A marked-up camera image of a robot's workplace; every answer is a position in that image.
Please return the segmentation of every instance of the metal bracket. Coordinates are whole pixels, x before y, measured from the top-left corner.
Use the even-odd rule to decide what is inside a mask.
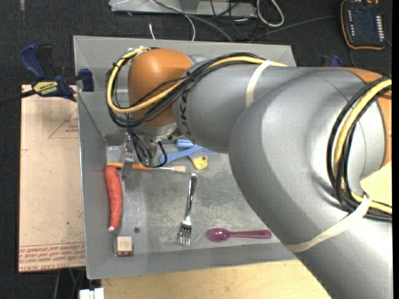
[[[125,133],[125,141],[120,152],[120,162],[122,164],[122,178],[129,177],[134,163],[134,147],[132,137],[128,132]]]

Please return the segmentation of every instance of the gray tray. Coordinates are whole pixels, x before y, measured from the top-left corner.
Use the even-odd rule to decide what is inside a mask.
[[[104,169],[107,161],[120,154],[124,130],[111,121],[105,104],[105,75],[129,48],[141,45],[180,50],[188,55],[216,57],[232,52],[252,52],[270,60],[295,66],[291,48],[284,45],[247,45],[171,40],[138,40],[109,37],[74,37],[76,72],[90,69],[95,91],[79,92],[79,135],[84,201],[85,245],[89,279],[175,272],[212,267],[293,259],[276,236],[270,239],[232,238],[215,243],[205,237],[212,227],[229,230],[267,229],[248,206],[229,167],[228,155],[209,155],[209,165],[195,170],[188,158],[171,162],[185,165],[187,172],[161,173],[134,171],[123,181],[123,218],[119,230],[108,232],[108,195]],[[119,76],[119,89],[127,89],[127,69]],[[176,151],[173,143],[167,152]],[[185,213],[188,174],[199,175],[191,221],[192,243],[176,243]],[[117,257],[115,236],[130,236],[133,255]]]

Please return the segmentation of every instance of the small wooden block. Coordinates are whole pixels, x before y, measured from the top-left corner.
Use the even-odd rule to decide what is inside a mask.
[[[117,237],[115,244],[115,252],[117,256],[130,256],[132,254],[132,249],[131,237]]]

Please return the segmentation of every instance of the red sausage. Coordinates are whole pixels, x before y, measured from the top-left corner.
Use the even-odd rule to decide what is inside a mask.
[[[110,222],[108,231],[111,232],[118,228],[122,216],[123,192],[117,168],[105,168],[105,183],[107,184],[108,198],[110,201]]]

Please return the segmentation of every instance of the black carpet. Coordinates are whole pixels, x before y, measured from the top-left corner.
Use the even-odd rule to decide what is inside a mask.
[[[350,59],[349,48],[340,30],[339,11],[343,0],[277,1],[286,19],[282,28],[287,29],[266,31],[267,35],[254,43],[291,45],[298,66],[320,66],[326,56],[334,54],[345,67],[356,65],[385,75],[392,74],[392,47],[388,45],[383,50],[355,50],[353,61]],[[114,14],[108,6],[109,0],[24,2],[22,11],[21,0],[0,0],[0,100],[18,95],[22,83],[33,82],[33,75],[19,60],[19,52],[28,44],[51,44],[54,67],[69,76],[74,74],[74,35],[151,39],[148,24],[152,23],[157,39],[190,39],[189,22],[177,14]],[[392,8],[393,0],[380,0],[385,36],[390,43]],[[269,12],[269,15],[276,18],[274,13]],[[317,18],[322,19],[292,26]],[[235,42],[248,42],[233,29],[228,19],[208,19],[225,30]],[[213,28],[194,22],[196,40],[226,41]],[[250,34],[244,26],[237,26],[236,30],[243,35]],[[19,102],[0,106],[0,298],[52,298],[58,272],[17,272],[20,120]],[[70,273],[61,272],[58,298],[70,297]],[[78,277],[82,272],[74,270],[72,273]]]

